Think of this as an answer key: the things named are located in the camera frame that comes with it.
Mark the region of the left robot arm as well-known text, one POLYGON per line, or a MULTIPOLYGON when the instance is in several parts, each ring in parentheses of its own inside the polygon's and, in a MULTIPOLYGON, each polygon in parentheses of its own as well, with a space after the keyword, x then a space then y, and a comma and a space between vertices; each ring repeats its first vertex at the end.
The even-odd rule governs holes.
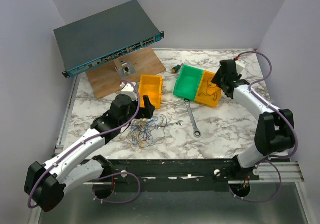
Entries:
POLYGON ((104 157, 95 156, 86 164, 86 157, 108 144, 130 125, 134 119, 151 119, 155 106, 149 96, 119 94, 110 109, 97 117, 90 128, 74 144, 44 163, 35 161, 27 171, 24 191, 28 194, 28 207, 40 207, 48 212, 54 209, 65 194, 88 181, 106 181, 121 175, 138 177, 127 171, 112 172, 104 157))

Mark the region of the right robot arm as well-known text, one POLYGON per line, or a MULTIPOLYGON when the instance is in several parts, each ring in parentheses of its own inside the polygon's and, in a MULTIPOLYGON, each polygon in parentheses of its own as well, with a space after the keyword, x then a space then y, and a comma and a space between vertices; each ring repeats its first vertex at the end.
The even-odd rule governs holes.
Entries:
POLYGON ((234 59, 220 61, 219 69, 212 79, 227 97, 236 100, 257 120, 254 144, 233 158, 230 174, 234 179, 243 179, 258 162, 276 153, 295 148, 297 139, 294 116, 289 109, 280 109, 271 104, 253 88, 252 84, 238 73, 239 65, 234 59))

